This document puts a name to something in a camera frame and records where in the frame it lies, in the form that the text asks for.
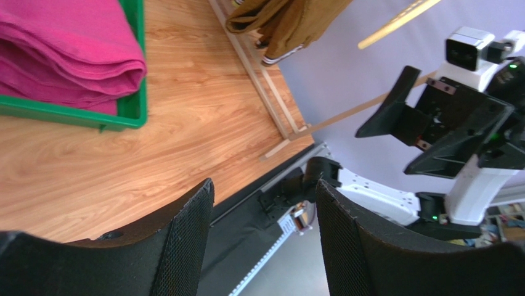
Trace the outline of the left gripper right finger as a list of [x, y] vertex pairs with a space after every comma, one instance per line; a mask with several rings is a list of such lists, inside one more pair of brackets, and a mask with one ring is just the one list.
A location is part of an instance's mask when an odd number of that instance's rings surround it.
[[331, 295], [523, 295], [524, 245], [464, 247], [413, 232], [317, 183]]

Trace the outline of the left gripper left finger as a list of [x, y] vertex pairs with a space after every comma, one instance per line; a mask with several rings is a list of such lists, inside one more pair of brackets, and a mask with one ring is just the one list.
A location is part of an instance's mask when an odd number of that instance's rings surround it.
[[121, 228], [58, 243], [1, 233], [2, 295], [195, 295], [214, 204], [205, 179]]

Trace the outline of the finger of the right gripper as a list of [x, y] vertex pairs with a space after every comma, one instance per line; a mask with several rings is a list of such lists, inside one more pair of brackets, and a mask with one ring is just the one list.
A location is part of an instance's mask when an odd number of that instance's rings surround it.
[[356, 131], [356, 138], [388, 135], [396, 126], [406, 99], [415, 86], [421, 70], [405, 66], [394, 86], [376, 112]]
[[410, 162], [404, 173], [455, 178], [473, 156], [484, 150], [492, 135], [514, 110], [508, 104], [488, 104], [476, 108], [457, 129], [440, 138]]

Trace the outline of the pink trousers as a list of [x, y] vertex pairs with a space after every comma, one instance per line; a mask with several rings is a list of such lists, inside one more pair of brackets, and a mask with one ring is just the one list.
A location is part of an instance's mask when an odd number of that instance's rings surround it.
[[145, 78], [118, 1], [2, 1], [1, 94], [116, 114]]

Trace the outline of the cream yellow hanger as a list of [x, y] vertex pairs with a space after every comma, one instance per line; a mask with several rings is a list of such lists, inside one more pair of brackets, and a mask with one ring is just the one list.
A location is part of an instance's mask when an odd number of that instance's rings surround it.
[[399, 28], [404, 26], [406, 23], [415, 19], [422, 13], [426, 12], [427, 10], [435, 6], [440, 1], [441, 0], [414, 1], [409, 6], [407, 6], [404, 10], [402, 10], [400, 13], [395, 15], [391, 20], [385, 23], [381, 28], [377, 29], [370, 36], [360, 41], [357, 45], [358, 48], [363, 50], [371, 46], [372, 44], [383, 39], [384, 37], [388, 36], [392, 32], [398, 30]]

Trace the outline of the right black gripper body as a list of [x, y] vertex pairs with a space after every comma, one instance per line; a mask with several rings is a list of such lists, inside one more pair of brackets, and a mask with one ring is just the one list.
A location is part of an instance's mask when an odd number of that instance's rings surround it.
[[430, 82], [414, 107], [406, 105], [391, 135], [422, 151], [484, 141], [514, 107], [448, 78]]

